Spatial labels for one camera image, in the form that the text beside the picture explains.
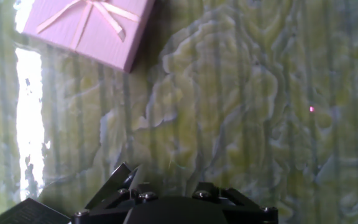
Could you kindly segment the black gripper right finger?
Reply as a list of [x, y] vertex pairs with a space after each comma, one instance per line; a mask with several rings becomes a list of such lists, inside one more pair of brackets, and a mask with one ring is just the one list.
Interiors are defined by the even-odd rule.
[[226, 223], [278, 224], [278, 208], [263, 207], [230, 187], [217, 187], [210, 182], [199, 182], [192, 199], [214, 205], [213, 214], [221, 214]]

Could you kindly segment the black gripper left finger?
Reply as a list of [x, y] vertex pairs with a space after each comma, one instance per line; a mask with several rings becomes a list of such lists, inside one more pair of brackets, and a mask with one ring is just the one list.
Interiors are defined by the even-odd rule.
[[149, 183], [139, 184], [133, 189], [121, 187], [110, 193], [100, 190], [84, 209], [72, 215], [71, 223], [124, 223], [137, 205], [157, 199], [158, 194]]

